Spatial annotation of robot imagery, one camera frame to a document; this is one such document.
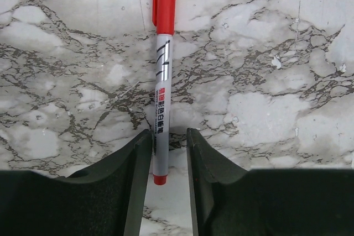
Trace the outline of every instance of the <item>gray and white marble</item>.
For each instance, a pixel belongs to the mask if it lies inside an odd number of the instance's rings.
[[[151,0],[0,0],[0,169],[67,176],[153,123]],[[253,167],[351,167],[354,0],[177,0],[168,184],[141,235],[192,235],[187,127]]]

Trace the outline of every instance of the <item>marker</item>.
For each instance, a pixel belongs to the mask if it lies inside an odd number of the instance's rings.
[[[175,1],[153,0],[153,23],[158,35],[153,152],[153,175],[156,185],[164,185],[168,173]]]

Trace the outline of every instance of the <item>red pen tip end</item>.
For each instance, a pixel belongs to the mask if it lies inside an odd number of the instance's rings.
[[[156,185],[164,185],[166,183],[166,180],[167,180],[167,175],[165,175],[165,176],[154,175],[154,183]]]

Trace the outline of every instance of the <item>red cap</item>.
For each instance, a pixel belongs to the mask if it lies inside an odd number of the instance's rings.
[[[176,0],[153,0],[153,23],[157,34],[174,34]]]
[[[166,180],[167,180],[167,175],[165,176],[154,175],[154,183],[156,185],[164,185],[166,183]]]

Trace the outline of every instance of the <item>pen cap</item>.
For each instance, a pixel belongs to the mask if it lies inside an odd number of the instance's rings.
[[[174,34],[176,0],[153,0],[153,23],[157,34]]]

